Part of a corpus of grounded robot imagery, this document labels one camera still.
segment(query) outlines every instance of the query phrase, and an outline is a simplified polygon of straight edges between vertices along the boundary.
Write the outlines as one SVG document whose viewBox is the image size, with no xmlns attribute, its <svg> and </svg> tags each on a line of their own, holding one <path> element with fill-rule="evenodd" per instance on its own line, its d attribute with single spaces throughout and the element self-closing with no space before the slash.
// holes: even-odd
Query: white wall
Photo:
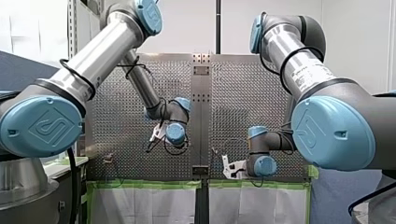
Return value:
<svg viewBox="0 0 396 224">
<path fill-rule="evenodd" d="M 216 0 L 161 0 L 163 31 L 139 49 L 145 53 L 215 51 Z M 250 54 L 250 28 L 262 11 L 321 19 L 320 0 L 223 0 L 221 53 Z"/>
<path fill-rule="evenodd" d="M 263 11 L 272 15 L 305 15 L 320 22 L 321 7 L 320 0 L 223 0 L 221 53 L 250 54 L 251 25 Z"/>
<path fill-rule="evenodd" d="M 145 53 L 207 53 L 215 49 L 215 0 L 160 0 L 163 31 L 138 50 Z"/>
<path fill-rule="evenodd" d="M 0 0 L 0 50 L 59 65 L 67 58 L 67 0 Z"/>
<path fill-rule="evenodd" d="M 370 93 L 388 90 L 392 0 L 323 0 L 326 64 Z"/>
</svg>

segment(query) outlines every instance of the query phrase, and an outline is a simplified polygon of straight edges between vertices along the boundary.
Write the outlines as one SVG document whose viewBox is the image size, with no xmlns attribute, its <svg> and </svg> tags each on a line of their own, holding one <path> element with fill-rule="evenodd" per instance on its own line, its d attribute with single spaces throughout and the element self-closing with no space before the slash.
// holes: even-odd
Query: green tape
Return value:
<svg viewBox="0 0 396 224">
<path fill-rule="evenodd" d="M 200 181 L 147 181 L 147 180 L 112 180 L 87 182 L 93 189 L 198 189 Z"/>
<path fill-rule="evenodd" d="M 255 181 L 256 185 L 261 185 L 261 188 L 264 189 L 308 189 L 309 183 L 283 183 L 283 182 L 275 182 L 275 181 Z M 226 189 L 226 188 L 248 188 L 255 187 L 248 180 L 210 180 L 209 182 L 210 188 L 216 189 Z"/>
<path fill-rule="evenodd" d="M 87 202 L 87 193 L 81 196 L 81 204 Z"/>
<path fill-rule="evenodd" d="M 76 163 L 86 160 L 86 159 L 87 159 L 87 157 L 76 157 Z M 59 164 L 60 165 L 70 165 L 70 160 L 69 160 L 69 158 L 63 159 L 63 160 L 59 161 Z"/>
<path fill-rule="evenodd" d="M 308 176 L 314 179 L 319 178 L 319 170 L 314 165 L 308 165 Z"/>
</svg>

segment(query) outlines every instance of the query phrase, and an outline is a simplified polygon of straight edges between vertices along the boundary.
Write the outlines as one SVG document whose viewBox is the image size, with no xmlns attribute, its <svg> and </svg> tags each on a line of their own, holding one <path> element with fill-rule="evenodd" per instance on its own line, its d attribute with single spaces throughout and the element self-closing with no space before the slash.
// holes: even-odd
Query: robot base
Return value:
<svg viewBox="0 0 396 224">
<path fill-rule="evenodd" d="M 51 180 L 47 190 L 40 194 L 13 203 L 0 204 L 1 223 L 58 223 L 59 211 L 63 209 L 56 194 L 58 187 L 58 182 Z"/>
</svg>

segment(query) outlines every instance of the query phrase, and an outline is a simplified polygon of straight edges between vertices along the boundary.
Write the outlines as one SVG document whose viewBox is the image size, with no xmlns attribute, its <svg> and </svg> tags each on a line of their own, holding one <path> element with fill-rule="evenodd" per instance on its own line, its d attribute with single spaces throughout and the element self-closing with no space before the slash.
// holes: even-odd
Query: white plastic sheet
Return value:
<svg viewBox="0 0 396 224">
<path fill-rule="evenodd" d="M 94 189 L 91 223 L 190 224 L 195 189 Z"/>
<path fill-rule="evenodd" d="M 249 184 L 243 184 L 242 188 L 211 188 L 210 223 L 308 223 L 310 187 L 288 188 L 285 184 L 278 187 L 272 184 L 256 188 Z"/>
</svg>

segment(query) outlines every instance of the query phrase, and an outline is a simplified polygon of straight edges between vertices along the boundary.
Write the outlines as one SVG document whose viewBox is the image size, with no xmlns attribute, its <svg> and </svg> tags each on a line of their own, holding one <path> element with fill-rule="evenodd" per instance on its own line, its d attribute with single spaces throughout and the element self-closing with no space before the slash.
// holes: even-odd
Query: metal frame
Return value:
<svg viewBox="0 0 396 224">
<path fill-rule="evenodd" d="M 67 2 L 67 34 L 69 59 L 73 58 L 78 52 L 78 34 L 77 34 L 77 1 L 68 0 Z"/>
</svg>

